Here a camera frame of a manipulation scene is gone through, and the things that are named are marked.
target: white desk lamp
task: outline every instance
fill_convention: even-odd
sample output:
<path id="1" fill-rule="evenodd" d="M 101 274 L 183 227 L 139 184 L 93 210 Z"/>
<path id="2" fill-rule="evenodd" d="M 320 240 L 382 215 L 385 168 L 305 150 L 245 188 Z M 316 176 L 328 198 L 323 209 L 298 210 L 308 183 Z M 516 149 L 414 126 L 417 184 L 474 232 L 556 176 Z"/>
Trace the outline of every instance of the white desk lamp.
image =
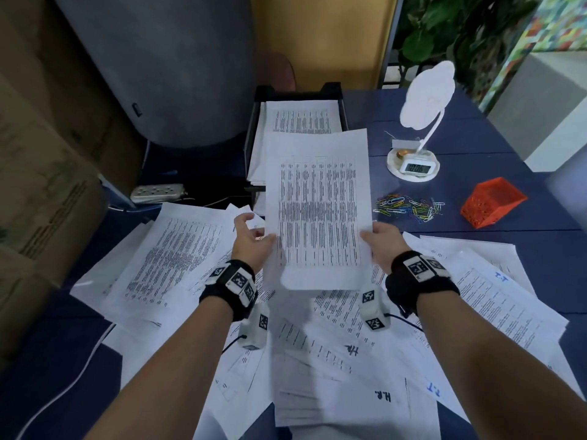
<path id="1" fill-rule="evenodd" d="M 400 123 L 406 128 L 423 130 L 436 119 L 429 133 L 413 149 L 393 148 L 387 155 L 387 169 L 409 182 L 426 182 L 434 179 L 440 162 L 431 151 L 423 150 L 444 117 L 444 109 L 454 94 L 454 65 L 442 61 L 431 69 L 422 71 L 407 90 L 406 102 L 401 108 Z"/>

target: person's left hand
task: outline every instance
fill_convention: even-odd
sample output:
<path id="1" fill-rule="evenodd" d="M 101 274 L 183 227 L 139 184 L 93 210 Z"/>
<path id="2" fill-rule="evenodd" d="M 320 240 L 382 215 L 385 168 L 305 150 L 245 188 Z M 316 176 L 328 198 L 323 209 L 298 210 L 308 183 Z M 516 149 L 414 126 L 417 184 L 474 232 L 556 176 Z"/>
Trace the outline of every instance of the person's left hand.
<path id="1" fill-rule="evenodd" d="M 263 268 L 265 261 L 267 261 L 277 237 L 272 233 L 263 239 L 256 240 L 257 237 L 265 235 L 265 229 L 254 228 L 251 230 L 246 226 L 246 222 L 254 217 L 254 213 L 243 213 L 234 218 L 237 240 L 234 241 L 232 246 L 231 259 L 246 262 L 257 274 Z"/>

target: red basket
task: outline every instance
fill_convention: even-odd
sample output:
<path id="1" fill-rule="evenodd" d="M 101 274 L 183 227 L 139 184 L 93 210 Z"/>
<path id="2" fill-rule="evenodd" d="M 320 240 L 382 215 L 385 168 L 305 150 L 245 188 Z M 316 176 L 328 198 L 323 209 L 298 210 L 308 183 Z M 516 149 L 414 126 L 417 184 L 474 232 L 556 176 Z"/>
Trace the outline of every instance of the red basket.
<path id="1" fill-rule="evenodd" d="M 528 199 L 504 178 L 495 178 L 477 184 L 461 214 L 474 228 L 495 224 L 518 204 Z"/>

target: power outlet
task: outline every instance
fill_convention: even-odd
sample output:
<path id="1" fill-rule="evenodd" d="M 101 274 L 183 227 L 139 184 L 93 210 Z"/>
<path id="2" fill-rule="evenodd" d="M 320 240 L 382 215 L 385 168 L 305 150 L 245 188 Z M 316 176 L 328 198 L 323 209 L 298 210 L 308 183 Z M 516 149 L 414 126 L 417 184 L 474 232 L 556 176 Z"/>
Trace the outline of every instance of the power outlet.
<path id="1" fill-rule="evenodd" d="M 183 184 L 139 185 L 130 194 L 135 204 L 157 204 L 179 200 L 185 194 Z"/>

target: metal frame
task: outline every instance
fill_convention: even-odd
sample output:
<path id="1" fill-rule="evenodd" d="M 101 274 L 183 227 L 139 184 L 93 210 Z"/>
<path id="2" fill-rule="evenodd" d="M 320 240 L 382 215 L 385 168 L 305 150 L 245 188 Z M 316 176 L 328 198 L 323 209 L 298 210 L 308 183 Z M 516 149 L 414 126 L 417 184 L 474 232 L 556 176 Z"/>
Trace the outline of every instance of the metal frame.
<path id="1" fill-rule="evenodd" d="M 381 63 L 381 70 L 379 71 L 379 80 L 377 83 L 377 89 L 381 89 L 383 81 L 385 80 L 385 72 L 389 65 L 389 56 L 392 54 L 393 39 L 396 37 L 397 24 L 400 21 L 401 6 L 403 6 L 404 0 L 397 0 L 396 10 L 393 13 L 392 25 L 389 28 L 389 36 L 387 38 L 387 46 L 385 47 L 385 53 L 383 54 L 383 61 Z"/>

